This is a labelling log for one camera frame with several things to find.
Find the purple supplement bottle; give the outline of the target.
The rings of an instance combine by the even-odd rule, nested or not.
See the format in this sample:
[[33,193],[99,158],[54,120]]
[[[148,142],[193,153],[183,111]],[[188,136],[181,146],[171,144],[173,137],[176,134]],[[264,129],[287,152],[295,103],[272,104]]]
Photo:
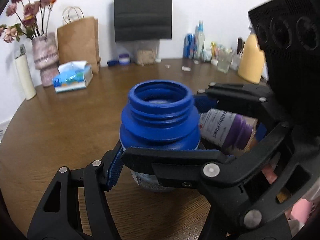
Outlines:
[[256,133],[257,119],[211,109],[200,114],[203,148],[221,150],[225,155],[240,156],[250,150]]

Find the blue supplement bottle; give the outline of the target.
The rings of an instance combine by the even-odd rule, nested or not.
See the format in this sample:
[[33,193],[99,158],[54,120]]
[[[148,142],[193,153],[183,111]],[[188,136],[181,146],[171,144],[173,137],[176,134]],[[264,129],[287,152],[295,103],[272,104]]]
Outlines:
[[200,143],[199,111],[189,87],[170,80],[150,80],[132,87],[121,113],[121,159],[135,182],[153,192],[171,191],[162,186],[152,162],[164,164],[195,150]]

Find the clear drinking glass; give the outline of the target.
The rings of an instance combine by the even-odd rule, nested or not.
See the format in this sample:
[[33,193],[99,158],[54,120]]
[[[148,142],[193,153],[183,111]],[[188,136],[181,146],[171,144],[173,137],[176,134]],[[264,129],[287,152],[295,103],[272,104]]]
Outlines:
[[220,50],[217,55],[217,70],[226,74],[231,65],[232,57],[232,51]]

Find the yellow plastic jug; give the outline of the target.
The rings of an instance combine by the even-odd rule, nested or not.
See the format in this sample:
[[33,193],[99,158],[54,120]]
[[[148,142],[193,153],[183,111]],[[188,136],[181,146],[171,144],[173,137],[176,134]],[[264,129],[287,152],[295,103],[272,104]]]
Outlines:
[[238,75],[244,80],[258,84],[265,64],[265,54],[260,49],[256,34],[251,33],[245,42]]

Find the blue drink can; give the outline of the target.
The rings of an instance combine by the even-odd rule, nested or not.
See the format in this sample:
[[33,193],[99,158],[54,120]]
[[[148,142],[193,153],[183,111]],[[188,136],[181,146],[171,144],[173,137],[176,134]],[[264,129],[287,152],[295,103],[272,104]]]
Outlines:
[[184,38],[183,58],[192,59],[194,54],[194,34],[187,34]]

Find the clear jar with grains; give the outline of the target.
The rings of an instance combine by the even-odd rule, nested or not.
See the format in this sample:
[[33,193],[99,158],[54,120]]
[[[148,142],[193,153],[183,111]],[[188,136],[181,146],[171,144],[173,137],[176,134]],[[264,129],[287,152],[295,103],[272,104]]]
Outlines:
[[159,40],[137,41],[135,45],[135,63],[144,66],[154,64],[158,55]]

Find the small purple lidded jar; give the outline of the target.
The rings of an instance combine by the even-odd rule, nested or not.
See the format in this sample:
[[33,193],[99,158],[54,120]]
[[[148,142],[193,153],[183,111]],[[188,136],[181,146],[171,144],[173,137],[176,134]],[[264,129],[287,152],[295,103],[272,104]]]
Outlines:
[[124,66],[130,64],[131,62],[130,55],[127,53],[119,54],[118,62],[120,65],[124,65]]

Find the blue jar lid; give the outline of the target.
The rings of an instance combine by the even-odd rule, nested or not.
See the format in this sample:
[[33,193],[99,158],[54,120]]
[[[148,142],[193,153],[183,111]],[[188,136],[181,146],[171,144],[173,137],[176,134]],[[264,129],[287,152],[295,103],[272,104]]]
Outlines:
[[107,62],[108,67],[117,66],[119,64],[118,60],[110,60]]

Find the cream cylindrical bottle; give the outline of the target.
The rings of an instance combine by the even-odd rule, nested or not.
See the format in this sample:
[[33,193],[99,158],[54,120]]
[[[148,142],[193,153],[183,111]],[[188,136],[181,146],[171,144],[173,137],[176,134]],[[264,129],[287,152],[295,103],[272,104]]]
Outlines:
[[31,78],[25,46],[23,44],[19,46],[14,58],[17,74],[23,88],[25,99],[30,100],[36,95],[36,90]]

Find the blue tissue pack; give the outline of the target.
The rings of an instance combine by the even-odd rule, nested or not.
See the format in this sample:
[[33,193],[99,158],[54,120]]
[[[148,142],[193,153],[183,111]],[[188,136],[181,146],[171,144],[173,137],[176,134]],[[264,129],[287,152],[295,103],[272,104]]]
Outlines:
[[87,61],[71,61],[59,65],[59,73],[52,79],[56,93],[86,89],[93,79],[92,67]]

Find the brown paper bag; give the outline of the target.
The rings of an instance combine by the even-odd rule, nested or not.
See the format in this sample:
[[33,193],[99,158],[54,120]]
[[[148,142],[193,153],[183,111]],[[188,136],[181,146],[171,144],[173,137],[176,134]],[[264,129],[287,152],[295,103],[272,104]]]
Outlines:
[[92,72],[98,74],[101,62],[98,19],[85,17],[79,7],[66,7],[62,17],[63,25],[57,29],[60,63],[87,61]]

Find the pink ceramic vase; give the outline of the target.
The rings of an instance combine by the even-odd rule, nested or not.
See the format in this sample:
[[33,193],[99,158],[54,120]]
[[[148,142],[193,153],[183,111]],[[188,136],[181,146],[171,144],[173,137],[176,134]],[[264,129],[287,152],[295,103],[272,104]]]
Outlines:
[[56,45],[55,33],[34,38],[32,40],[35,68],[40,71],[43,87],[53,84],[53,78],[59,74],[59,54]]

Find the dried pink flowers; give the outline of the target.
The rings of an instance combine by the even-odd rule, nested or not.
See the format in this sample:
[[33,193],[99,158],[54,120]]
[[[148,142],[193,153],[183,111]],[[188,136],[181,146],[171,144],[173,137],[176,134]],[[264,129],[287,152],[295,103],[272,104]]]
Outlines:
[[53,5],[57,0],[10,0],[5,14],[16,16],[14,25],[1,25],[1,38],[6,43],[20,41],[21,36],[30,40],[48,35],[48,25]]

